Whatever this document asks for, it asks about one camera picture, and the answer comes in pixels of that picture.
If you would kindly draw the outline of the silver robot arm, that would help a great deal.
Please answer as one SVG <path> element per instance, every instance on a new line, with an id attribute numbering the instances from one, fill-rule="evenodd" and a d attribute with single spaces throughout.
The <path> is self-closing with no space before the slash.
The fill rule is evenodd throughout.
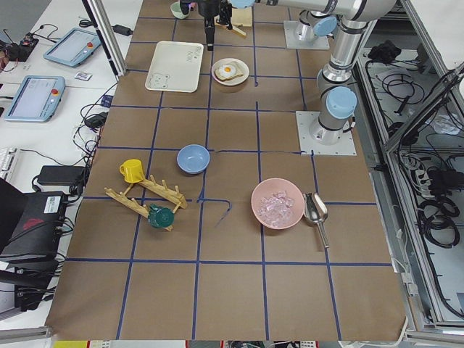
<path id="1" fill-rule="evenodd" d="M 255 1 L 177 1 L 181 13 L 188 15 L 191 4 L 195 3 L 199 14 L 204 18 L 207 50 L 214 49 L 215 27 L 221 26 L 246 38 L 247 34 L 232 23 L 233 9 L 246 9 Z M 326 9 L 322 12 L 302 10 L 295 30 L 295 37 L 301 42 L 311 42 L 331 34 L 337 26 L 337 19 Z"/>
<path id="2" fill-rule="evenodd" d="M 394 1 L 266 1 L 268 6 L 300 9 L 297 37 L 311 30 L 314 37 L 335 32 L 335 47 L 319 71 L 317 85 L 322 110 L 310 126 L 310 135 L 322 145 L 336 144 L 357 106 L 355 93 L 346 86 L 352 76 L 368 28 L 394 6 Z"/>

